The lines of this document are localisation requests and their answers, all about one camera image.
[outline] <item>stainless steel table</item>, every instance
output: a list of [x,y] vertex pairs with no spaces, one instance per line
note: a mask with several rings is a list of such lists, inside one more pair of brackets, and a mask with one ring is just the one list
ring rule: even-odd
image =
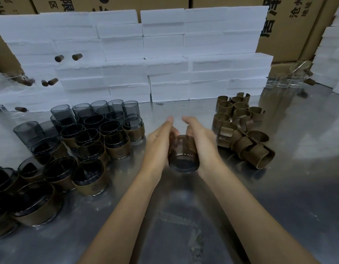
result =
[[[227,165],[273,217],[321,263],[339,263],[339,95],[308,87],[301,98],[292,89],[264,89],[250,105],[266,109],[255,124],[270,136],[276,157],[255,170],[230,151]],[[215,99],[141,104],[146,133],[168,115],[184,134],[182,115],[196,116],[211,128]],[[17,168],[30,153],[14,135],[19,121],[48,120],[31,113],[19,120],[0,111],[0,165]],[[133,153],[113,161],[113,182],[96,197],[66,194],[58,216],[44,226],[20,227],[0,240],[0,264],[75,263],[132,183],[142,161],[145,140]],[[197,175],[165,169],[144,218],[132,263],[244,263],[246,255],[217,200]]]

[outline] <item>forearm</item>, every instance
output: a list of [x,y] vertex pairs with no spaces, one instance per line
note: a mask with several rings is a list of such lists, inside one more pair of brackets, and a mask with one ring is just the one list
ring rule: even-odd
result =
[[252,264],[318,263],[222,163],[203,176],[229,218]]
[[156,182],[141,171],[78,264],[128,264]]

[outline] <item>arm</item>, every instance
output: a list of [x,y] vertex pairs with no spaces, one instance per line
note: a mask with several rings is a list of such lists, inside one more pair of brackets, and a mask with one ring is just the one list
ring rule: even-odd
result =
[[317,264],[305,250],[251,195],[227,168],[217,150],[215,134],[196,118],[183,117],[187,135],[198,149],[200,177],[211,188],[236,231],[252,264]]
[[147,136],[139,173],[78,264],[129,263],[150,197],[167,163],[169,134],[178,135],[172,125],[169,117]]

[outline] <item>metal table surface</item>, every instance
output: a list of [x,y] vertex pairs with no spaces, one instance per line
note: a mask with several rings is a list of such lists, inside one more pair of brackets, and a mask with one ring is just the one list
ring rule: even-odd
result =
[[[339,95],[315,85],[308,97],[291,89],[264,89],[250,105],[266,109],[255,124],[270,136],[276,151],[270,165],[255,170],[220,149],[227,165],[273,217],[321,263],[339,263]],[[146,133],[173,115],[181,134],[182,115],[196,116],[211,128],[216,99],[141,104]],[[0,111],[0,165],[17,168],[30,153],[12,129],[19,121],[48,120],[31,113],[12,120]],[[75,263],[132,183],[145,140],[126,159],[110,166],[113,182],[95,197],[72,191],[61,212],[40,227],[21,226],[0,240],[0,264]],[[246,256],[217,200],[197,175],[165,169],[150,200],[132,263],[244,263]]]

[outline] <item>hand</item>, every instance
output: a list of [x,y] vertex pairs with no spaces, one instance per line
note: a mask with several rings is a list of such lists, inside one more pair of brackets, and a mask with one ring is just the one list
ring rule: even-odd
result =
[[173,127],[172,116],[146,137],[146,149],[140,170],[142,173],[154,176],[156,183],[160,181],[163,168],[168,163],[170,134],[179,135],[179,131]]
[[210,173],[210,171],[217,168],[217,165],[224,165],[218,153],[216,135],[213,131],[204,128],[195,117],[183,116],[182,120],[189,124],[186,134],[193,136],[195,140],[200,160],[198,169],[200,177]]

